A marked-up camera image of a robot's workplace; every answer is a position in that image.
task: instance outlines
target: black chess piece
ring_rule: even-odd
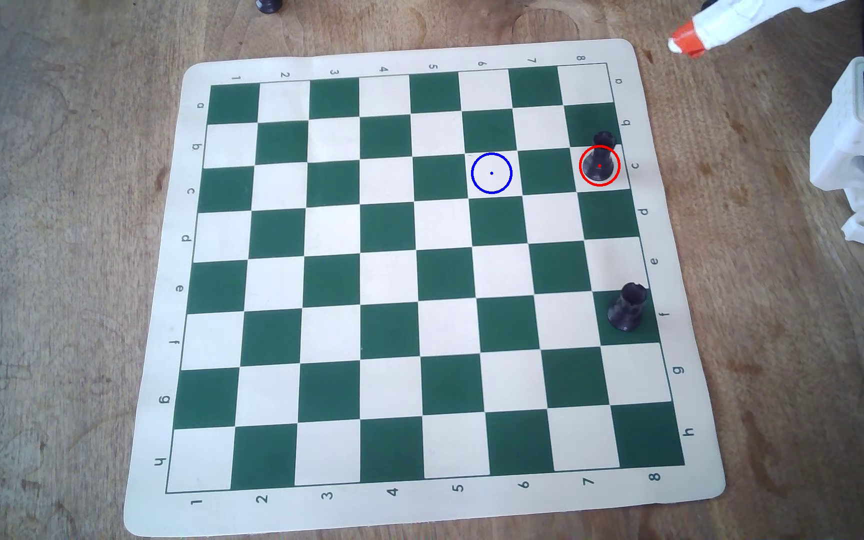
[[[595,133],[592,142],[595,146],[616,148],[616,136],[609,131]],[[616,173],[616,162],[613,160],[612,152],[606,148],[593,148],[582,162],[582,173],[585,174],[585,178],[596,184],[611,180]]]
[[[255,0],[255,6],[263,14],[271,15],[282,9],[282,0]]]
[[[622,332],[631,332],[642,324],[642,306],[648,289],[638,283],[626,283],[618,298],[608,307],[606,317],[612,326]]]

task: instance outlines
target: chessboard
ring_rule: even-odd
[[[614,176],[582,158],[614,136]],[[641,324],[609,306],[647,290]],[[182,82],[125,501],[140,536],[725,488],[622,39],[201,63]]]

